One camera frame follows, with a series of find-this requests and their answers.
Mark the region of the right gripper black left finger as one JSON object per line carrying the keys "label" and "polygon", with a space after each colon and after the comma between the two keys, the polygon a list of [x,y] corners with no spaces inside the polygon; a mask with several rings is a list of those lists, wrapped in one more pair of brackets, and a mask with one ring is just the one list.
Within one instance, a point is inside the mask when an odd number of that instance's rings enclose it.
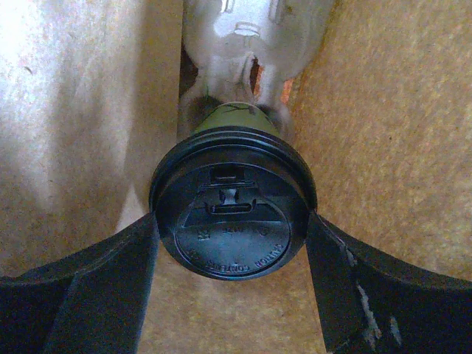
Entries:
{"label": "right gripper black left finger", "polygon": [[135,353],[159,233],[150,213],[114,236],[1,278],[2,353]]}

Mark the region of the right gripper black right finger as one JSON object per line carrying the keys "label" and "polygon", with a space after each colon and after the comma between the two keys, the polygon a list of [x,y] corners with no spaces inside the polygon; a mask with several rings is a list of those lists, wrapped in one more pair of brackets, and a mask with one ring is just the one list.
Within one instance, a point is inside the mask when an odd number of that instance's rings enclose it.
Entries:
{"label": "right gripper black right finger", "polygon": [[471,352],[471,282],[403,262],[316,212],[306,247],[329,353]]}

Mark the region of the green brown paper bag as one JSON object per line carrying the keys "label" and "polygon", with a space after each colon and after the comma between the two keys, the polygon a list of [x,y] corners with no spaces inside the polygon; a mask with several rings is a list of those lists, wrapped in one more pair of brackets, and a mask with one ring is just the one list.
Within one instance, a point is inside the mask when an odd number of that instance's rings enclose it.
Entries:
{"label": "green brown paper bag", "polygon": [[[179,1],[1,3],[1,274],[148,210],[176,141]],[[319,211],[408,263],[471,278],[471,3],[338,1],[291,89]],[[141,353],[323,353],[307,255],[221,282],[159,252]]]}

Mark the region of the green paper coffee cup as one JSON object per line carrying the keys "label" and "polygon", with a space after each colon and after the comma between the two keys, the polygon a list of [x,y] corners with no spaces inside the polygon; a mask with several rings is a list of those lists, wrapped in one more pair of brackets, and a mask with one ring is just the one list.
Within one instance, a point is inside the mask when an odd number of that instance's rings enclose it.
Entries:
{"label": "green paper coffee cup", "polygon": [[217,106],[198,123],[193,133],[222,127],[253,128],[280,137],[276,125],[255,105],[242,102],[224,103]]}

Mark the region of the brown pulp cup carrier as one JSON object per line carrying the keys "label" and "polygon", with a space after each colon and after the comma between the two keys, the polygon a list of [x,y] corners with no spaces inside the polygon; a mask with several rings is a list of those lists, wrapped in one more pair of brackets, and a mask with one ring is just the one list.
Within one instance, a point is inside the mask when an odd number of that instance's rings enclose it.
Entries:
{"label": "brown pulp cup carrier", "polygon": [[282,92],[313,59],[333,1],[185,1],[183,47],[198,73],[179,100],[177,138],[217,106],[259,108],[280,138],[293,139]]}

